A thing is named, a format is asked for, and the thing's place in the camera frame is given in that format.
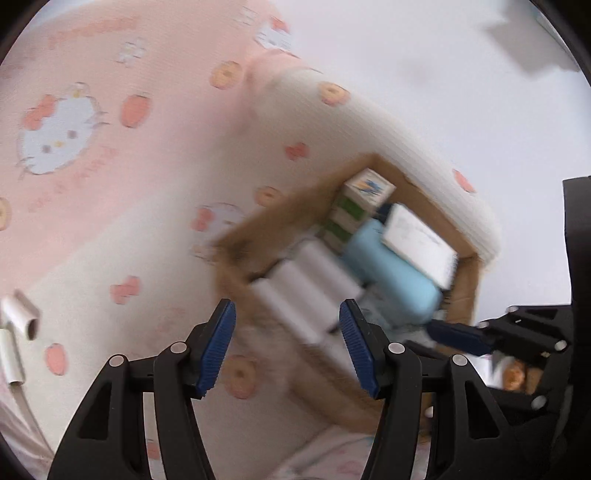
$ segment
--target fabric pattern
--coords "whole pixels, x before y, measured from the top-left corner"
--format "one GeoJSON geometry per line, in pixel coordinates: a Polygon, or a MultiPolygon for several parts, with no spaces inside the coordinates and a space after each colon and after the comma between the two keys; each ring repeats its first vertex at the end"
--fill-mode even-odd
{"type": "MultiPolygon", "coordinates": [[[[17,341],[51,447],[111,355],[155,355],[207,320],[220,235],[359,153],[395,163],[485,262],[498,254],[468,180],[308,69],[290,35],[264,0],[105,0],[22,35],[0,66],[0,295],[18,288],[41,311],[37,339],[17,341]]],[[[209,395],[237,408],[223,388],[209,395]]],[[[214,431],[223,409],[200,408],[214,431]]],[[[266,430],[269,452],[284,458],[313,424],[283,443],[266,430]]],[[[228,435],[212,443],[222,470],[228,435]]],[[[260,461],[262,476],[274,460],[260,461]]]]}

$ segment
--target white cylinder roll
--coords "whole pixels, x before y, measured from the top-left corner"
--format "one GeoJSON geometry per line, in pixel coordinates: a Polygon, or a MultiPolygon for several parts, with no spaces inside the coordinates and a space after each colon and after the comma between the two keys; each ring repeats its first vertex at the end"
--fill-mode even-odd
{"type": "Polygon", "coordinates": [[[251,287],[262,302],[269,307],[277,320],[287,327],[301,343],[318,345],[322,341],[321,333],[310,326],[306,318],[271,285],[268,278],[255,280],[251,283],[251,287]]]}
{"type": "Polygon", "coordinates": [[[363,289],[339,264],[335,254],[319,240],[305,242],[296,252],[294,261],[339,305],[346,299],[357,300],[363,294],[363,289]]]}
{"type": "Polygon", "coordinates": [[[14,336],[6,328],[0,329],[0,364],[8,384],[22,384],[25,381],[14,336]]]}
{"type": "Polygon", "coordinates": [[[302,272],[294,261],[286,260],[275,267],[269,279],[313,328],[329,332],[338,325],[339,304],[302,272]]]}
{"type": "Polygon", "coordinates": [[[4,323],[12,323],[14,328],[21,332],[27,340],[35,336],[37,329],[37,315],[28,310],[18,298],[14,296],[4,297],[0,301],[4,323]]]}

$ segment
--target hello kitty print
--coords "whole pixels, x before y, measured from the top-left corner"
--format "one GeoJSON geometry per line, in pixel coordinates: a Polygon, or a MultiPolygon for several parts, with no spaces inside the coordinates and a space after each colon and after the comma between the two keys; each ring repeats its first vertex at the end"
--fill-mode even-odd
{"type": "Polygon", "coordinates": [[[60,98],[45,95],[22,120],[18,145],[24,172],[44,175],[76,161],[105,124],[103,114],[85,83],[75,83],[60,98]]]}

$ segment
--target pink bow print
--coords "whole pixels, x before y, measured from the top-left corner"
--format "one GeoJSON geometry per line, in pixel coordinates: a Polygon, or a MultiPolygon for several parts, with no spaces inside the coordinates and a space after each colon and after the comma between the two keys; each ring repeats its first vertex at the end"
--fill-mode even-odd
{"type": "Polygon", "coordinates": [[[310,149],[308,148],[308,145],[306,145],[305,143],[299,142],[295,145],[286,147],[285,154],[287,155],[287,158],[289,158],[291,161],[296,161],[300,157],[308,158],[308,155],[310,154],[310,149]]]}
{"type": "Polygon", "coordinates": [[[276,17],[271,17],[271,28],[277,31],[283,30],[285,33],[290,32],[290,29],[287,27],[287,24],[276,17]]]}
{"type": "Polygon", "coordinates": [[[125,305],[131,296],[139,295],[141,284],[138,277],[127,277],[122,285],[111,285],[111,298],[117,305],[125,305]]]}
{"type": "Polygon", "coordinates": [[[52,116],[56,111],[57,99],[53,95],[45,95],[41,103],[35,108],[30,109],[25,118],[22,119],[22,125],[27,130],[39,130],[41,120],[47,116],[52,116]]]}
{"type": "Polygon", "coordinates": [[[216,217],[209,208],[201,207],[197,211],[197,218],[191,222],[191,228],[197,232],[204,232],[216,217]]]}

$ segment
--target metal screw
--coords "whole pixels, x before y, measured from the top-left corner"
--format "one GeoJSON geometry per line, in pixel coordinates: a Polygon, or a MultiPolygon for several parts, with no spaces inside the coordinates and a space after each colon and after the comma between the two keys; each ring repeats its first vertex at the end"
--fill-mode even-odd
{"type": "Polygon", "coordinates": [[[533,408],[534,410],[539,410],[541,409],[544,405],[546,405],[546,402],[548,401],[548,399],[543,396],[543,395],[539,395],[538,397],[534,398],[531,401],[531,408],[533,408]]]}
{"type": "Polygon", "coordinates": [[[170,346],[170,351],[172,353],[183,353],[186,349],[187,349],[187,344],[185,342],[173,343],[170,346]]]}
{"type": "Polygon", "coordinates": [[[568,346],[568,344],[566,343],[565,340],[559,340],[558,342],[556,342],[554,344],[554,350],[556,350],[557,352],[561,352],[562,350],[564,350],[566,347],[568,346]]]}
{"type": "Polygon", "coordinates": [[[115,355],[110,358],[109,365],[112,367],[118,367],[120,365],[123,365],[123,362],[125,362],[125,358],[123,358],[123,355],[115,355]]]}
{"type": "Polygon", "coordinates": [[[390,343],[390,345],[388,345],[388,350],[390,350],[392,353],[404,353],[404,345],[401,343],[390,343]]]}
{"type": "Polygon", "coordinates": [[[463,367],[464,365],[467,365],[467,364],[468,364],[468,359],[467,359],[465,356],[463,356],[463,355],[458,355],[458,354],[456,354],[456,355],[454,355],[454,356],[452,357],[452,361],[453,361],[453,362],[454,362],[456,365],[459,365],[460,367],[463,367]]]}

